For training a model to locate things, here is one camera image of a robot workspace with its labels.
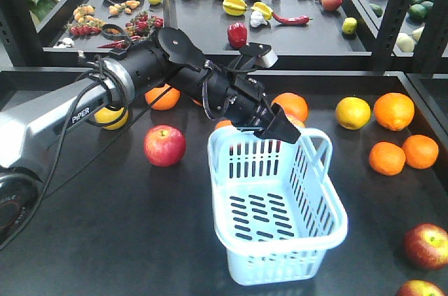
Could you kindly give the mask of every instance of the artificial fruit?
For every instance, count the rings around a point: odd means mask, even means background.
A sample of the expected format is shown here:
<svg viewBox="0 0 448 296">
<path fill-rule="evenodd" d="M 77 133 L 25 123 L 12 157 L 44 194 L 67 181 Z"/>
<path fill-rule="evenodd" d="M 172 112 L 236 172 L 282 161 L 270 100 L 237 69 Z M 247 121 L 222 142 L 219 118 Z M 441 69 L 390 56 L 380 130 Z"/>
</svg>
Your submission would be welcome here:
<svg viewBox="0 0 448 296">
<path fill-rule="evenodd" d="M 321 0 L 321 3 L 326 11 L 334 11 L 341 6 L 342 0 Z"/>
<path fill-rule="evenodd" d="M 405 254 L 415 266 L 426 270 L 448 265 L 448 234 L 440 226 L 420 223 L 406 232 Z"/>
<path fill-rule="evenodd" d="M 446 296 L 442 289 L 429 281 L 408 280 L 395 296 Z"/>
<path fill-rule="evenodd" d="M 177 128 L 158 125 L 146 132 L 143 146 L 145 155 L 152 165 L 169 167 L 182 159 L 186 151 L 186 139 Z"/>
</svg>

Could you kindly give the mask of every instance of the orange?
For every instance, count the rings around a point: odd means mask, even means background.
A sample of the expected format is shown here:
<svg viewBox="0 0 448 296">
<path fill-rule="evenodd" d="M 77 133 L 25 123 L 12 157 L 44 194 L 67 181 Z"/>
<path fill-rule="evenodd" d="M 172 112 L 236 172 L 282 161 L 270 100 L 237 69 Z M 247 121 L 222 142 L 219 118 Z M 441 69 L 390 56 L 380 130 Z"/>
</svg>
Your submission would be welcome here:
<svg viewBox="0 0 448 296">
<path fill-rule="evenodd" d="M 216 124 L 215 130 L 225 126 L 232 126 L 232 122 L 230 120 L 222 120 Z"/>
<path fill-rule="evenodd" d="M 162 87 L 154 87 L 152 90 L 145 93 L 145 100 L 147 104 L 152 103 L 155 98 L 161 95 L 167 88 L 168 84 L 163 85 Z M 170 89 L 166 94 L 163 95 L 160 99 L 158 99 L 152 106 L 152 109 L 156 111 L 168 111 L 169 109 L 175 107 L 179 98 L 181 97 L 181 93 L 175 88 Z"/>
<path fill-rule="evenodd" d="M 286 92 L 278 95 L 272 100 L 272 104 L 279 104 L 285 114 L 295 116 L 298 120 L 305 122 L 308 118 L 308 104 L 300 95 Z"/>
<path fill-rule="evenodd" d="M 372 169 L 386 176 L 399 174 L 405 166 L 405 152 L 390 142 L 379 142 L 370 151 L 369 163 Z"/>
<path fill-rule="evenodd" d="M 406 155 L 406 164 L 415 169 L 433 166 L 439 155 L 437 143 L 432 138 L 419 134 L 409 136 L 402 149 Z"/>
<path fill-rule="evenodd" d="M 123 107 L 120 108 L 118 111 L 112 111 L 111 109 L 109 109 L 107 107 L 103 107 L 94 114 L 94 118 L 95 118 L 95 121 L 98 123 L 108 123 L 108 122 L 112 122 L 115 119 L 117 119 L 123 111 L 124 111 Z M 116 122 L 112 125 L 109 125 L 109 126 L 103 126 L 101 128 L 104 128 L 106 130 L 120 129 L 121 127 L 123 127 L 125 125 L 128 118 L 129 118 L 129 112 L 126 111 L 125 115 L 121 119 L 119 119 L 118 122 Z"/>
<path fill-rule="evenodd" d="M 289 122 L 291 122 L 293 125 L 301 127 L 301 128 L 305 128 L 305 124 L 300 121 L 299 119 L 297 119 L 294 115 L 291 114 L 286 114 L 286 118 L 289 120 Z"/>
<path fill-rule="evenodd" d="M 386 93 L 376 100 L 373 113 L 377 122 L 392 131 L 403 130 L 414 118 L 414 103 L 401 93 Z"/>
</svg>

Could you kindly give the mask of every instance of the mandarin orange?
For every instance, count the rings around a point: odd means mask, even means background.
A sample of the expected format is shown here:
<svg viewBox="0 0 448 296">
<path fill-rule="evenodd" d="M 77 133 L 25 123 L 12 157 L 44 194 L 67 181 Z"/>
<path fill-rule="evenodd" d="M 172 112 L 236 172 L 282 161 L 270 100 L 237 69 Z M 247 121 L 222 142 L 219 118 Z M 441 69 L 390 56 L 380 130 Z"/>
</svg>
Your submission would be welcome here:
<svg viewBox="0 0 448 296">
<path fill-rule="evenodd" d="M 405 167 L 405 152 L 390 142 L 379 142 L 372 147 L 369 164 L 376 172 L 385 176 L 399 174 Z"/>
<path fill-rule="evenodd" d="M 427 169 L 433 166 L 439 155 L 437 142 L 420 134 L 409 136 L 402 149 L 406 155 L 406 164 L 415 169 Z"/>
<path fill-rule="evenodd" d="M 308 104 L 303 97 L 295 93 L 285 92 L 272 100 L 272 104 L 280 105 L 285 114 L 295 116 L 299 121 L 305 123 L 308 118 Z"/>
<path fill-rule="evenodd" d="M 152 90 L 145 93 L 145 100 L 147 104 L 151 104 L 159 95 L 161 95 L 169 85 L 165 84 L 162 87 L 154 87 Z M 156 111 L 168 111 L 175 107 L 181 97 L 181 93 L 175 88 L 170 89 L 160 99 L 158 99 L 152 106 Z"/>
<path fill-rule="evenodd" d="M 382 95 L 373 106 L 377 122 L 392 131 L 406 128 L 414 118 L 414 102 L 404 94 L 390 92 Z"/>
</svg>

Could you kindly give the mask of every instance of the black cable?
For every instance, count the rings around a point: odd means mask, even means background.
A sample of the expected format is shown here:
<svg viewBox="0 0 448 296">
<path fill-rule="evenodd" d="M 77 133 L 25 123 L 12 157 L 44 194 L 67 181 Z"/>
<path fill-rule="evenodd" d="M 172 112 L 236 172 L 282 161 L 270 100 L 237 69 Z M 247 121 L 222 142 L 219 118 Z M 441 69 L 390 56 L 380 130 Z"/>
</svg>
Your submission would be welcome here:
<svg viewBox="0 0 448 296">
<path fill-rule="evenodd" d="M 127 127 L 123 127 L 123 129 L 113 137 L 113 139 L 111 139 L 111 141 L 105 145 L 100 151 L 99 153 L 96 154 L 96 156 L 94 156 L 91 160 L 89 160 L 88 162 L 86 162 L 73 176 L 71 176 L 70 178 L 68 178 L 65 182 L 63 182 L 63 184 L 61 184 L 60 186 L 58 186 L 57 188 L 55 188 L 52 192 L 50 192 L 48 195 L 46 195 L 44 197 L 44 199 L 49 198 L 50 196 L 52 196 L 54 193 L 56 193 L 59 189 L 61 189 L 62 187 L 64 187 L 68 182 L 70 182 L 73 178 L 75 178 L 77 175 L 79 175 L 80 172 L 82 172 L 85 168 L 87 168 L 92 162 L 94 162 L 105 150 L 107 150 L 112 143 L 114 143 L 118 138 L 120 138 L 139 118 L 141 118 L 141 116 L 143 116 L 144 113 L 146 113 L 147 111 L 149 111 L 151 109 L 151 107 L 157 102 L 159 101 L 160 98 L 162 98 L 164 95 L 166 95 L 166 93 L 168 93 L 168 91 L 170 91 L 170 89 L 172 89 L 173 87 L 170 86 L 168 87 L 166 90 L 164 90 L 162 93 L 160 93 L 151 103 L 148 104 L 148 107 L 146 107 L 144 110 L 142 110 L 138 115 L 136 115 L 130 124 L 128 124 Z"/>
<path fill-rule="evenodd" d="M 16 231 L 12 234 L 11 237 L 7 238 L 7 240 L 5 240 L 1 245 L 0 245 L 0 250 L 2 250 L 3 248 L 5 248 L 19 233 L 21 233 L 21 231 L 23 231 L 23 229 L 28 225 L 29 221 L 34 217 L 34 215 L 36 214 L 37 209 L 40 207 L 41 202 L 45 196 L 45 193 L 48 189 L 48 186 L 50 185 L 51 179 L 53 177 L 53 175 L 55 174 L 55 170 L 57 167 L 57 164 L 59 162 L 60 159 L 60 153 L 61 153 L 61 149 L 62 149 L 62 144 L 64 143 L 64 139 L 65 136 L 67 134 L 67 129 L 69 126 L 69 123 L 71 121 L 71 117 L 73 116 L 76 107 L 79 103 L 79 101 L 81 100 L 81 98 L 84 96 L 84 94 L 86 94 L 87 92 L 89 92 L 90 90 L 93 90 L 95 87 L 97 86 L 96 83 L 92 83 L 90 85 L 88 85 L 87 87 L 84 88 L 84 90 L 82 90 L 78 96 L 76 97 L 76 99 L 73 101 L 73 103 L 70 105 L 69 110 L 67 111 L 66 117 L 65 117 L 65 121 L 64 121 L 64 125 L 62 126 L 62 131 L 61 134 L 59 136 L 59 141 L 56 147 L 56 154 L 55 154 L 55 159 L 53 161 L 53 165 L 51 167 L 50 173 L 48 174 L 48 177 L 45 181 L 45 183 L 43 184 L 43 188 L 42 188 L 42 193 L 41 195 L 39 195 L 38 199 L 36 200 L 36 204 L 34 205 L 33 209 L 31 210 L 31 212 L 29 213 L 28 217 L 24 220 L 24 222 L 16 229 Z"/>
</svg>

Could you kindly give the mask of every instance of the red chili pepper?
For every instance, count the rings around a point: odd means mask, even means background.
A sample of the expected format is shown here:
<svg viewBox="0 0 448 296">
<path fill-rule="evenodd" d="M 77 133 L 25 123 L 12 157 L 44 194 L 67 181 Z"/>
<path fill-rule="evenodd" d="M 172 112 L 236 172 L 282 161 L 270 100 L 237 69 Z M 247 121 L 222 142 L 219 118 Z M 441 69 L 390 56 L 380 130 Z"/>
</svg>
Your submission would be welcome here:
<svg viewBox="0 0 448 296">
<path fill-rule="evenodd" d="M 241 22 L 229 25 L 227 28 L 227 38 L 232 47 L 235 49 L 242 48 L 247 42 L 246 26 Z"/>
<path fill-rule="evenodd" d="M 140 36 L 133 36 L 131 37 L 132 41 L 136 41 L 138 39 L 140 39 Z M 126 41 L 124 39 L 122 39 L 121 41 L 116 41 L 116 42 L 112 42 L 109 44 L 104 44 L 101 46 L 97 46 L 97 49 L 114 49 L 114 48 L 122 48 L 123 44 L 125 44 Z"/>
<path fill-rule="evenodd" d="M 285 17 L 278 16 L 276 13 L 272 13 L 272 17 L 277 22 L 280 22 L 281 24 L 286 24 L 286 25 L 307 24 L 308 21 L 311 19 L 308 16 L 304 16 L 304 15 L 300 16 L 300 17 L 285 18 Z"/>
</svg>

